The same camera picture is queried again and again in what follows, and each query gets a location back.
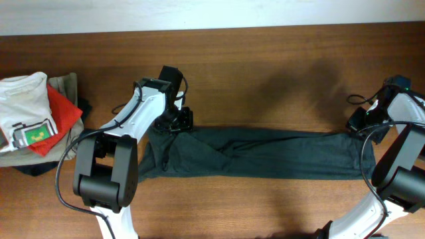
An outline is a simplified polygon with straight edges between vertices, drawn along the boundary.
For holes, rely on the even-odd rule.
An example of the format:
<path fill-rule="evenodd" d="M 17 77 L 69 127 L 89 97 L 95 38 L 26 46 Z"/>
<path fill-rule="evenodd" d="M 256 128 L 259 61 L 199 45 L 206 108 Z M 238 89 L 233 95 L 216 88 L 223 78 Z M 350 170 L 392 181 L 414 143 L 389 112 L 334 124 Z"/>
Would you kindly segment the dark green t-shirt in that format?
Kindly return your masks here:
<path fill-rule="evenodd" d="M 164 133 L 151 127 L 138 180 L 158 177 L 254 177 L 360 180 L 376 159 L 370 143 L 349 133 L 244 127 L 197 127 Z"/>

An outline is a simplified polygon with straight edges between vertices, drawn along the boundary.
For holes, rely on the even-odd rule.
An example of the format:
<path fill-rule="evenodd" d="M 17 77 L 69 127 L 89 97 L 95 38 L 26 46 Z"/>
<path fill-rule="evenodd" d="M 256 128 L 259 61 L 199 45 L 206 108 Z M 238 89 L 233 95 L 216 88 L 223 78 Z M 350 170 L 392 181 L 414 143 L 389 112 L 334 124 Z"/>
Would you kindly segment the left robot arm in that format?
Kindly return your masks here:
<path fill-rule="evenodd" d="M 104 238 L 137 238 L 130 203 L 137 189 L 137 144 L 150 126 L 180 133 L 193 127 L 184 105 L 186 82 L 175 67 L 135 82 L 130 101 L 99 130 L 78 142 L 73 192 L 95 214 Z"/>

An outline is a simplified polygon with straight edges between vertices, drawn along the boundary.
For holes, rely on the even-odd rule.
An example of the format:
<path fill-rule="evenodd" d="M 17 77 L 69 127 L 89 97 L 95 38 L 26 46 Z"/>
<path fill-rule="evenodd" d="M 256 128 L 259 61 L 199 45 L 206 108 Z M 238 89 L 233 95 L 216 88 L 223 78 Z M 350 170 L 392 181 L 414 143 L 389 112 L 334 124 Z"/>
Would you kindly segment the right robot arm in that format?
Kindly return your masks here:
<path fill-rule="evenodd" d="M 317 229 L 316 239 L 380 238 L 381 228 L 424 208 L 424 170 L 415 165 L 424 159 L 424 95 L 411 89 L 409 78 L 395 75 L 357 106 L 346 127 L 365 143 L 380 143 L 391 127 L 398 137 L 371 177 L 361 174 L 370 190 L 366 197 L 345 216 Z"/>

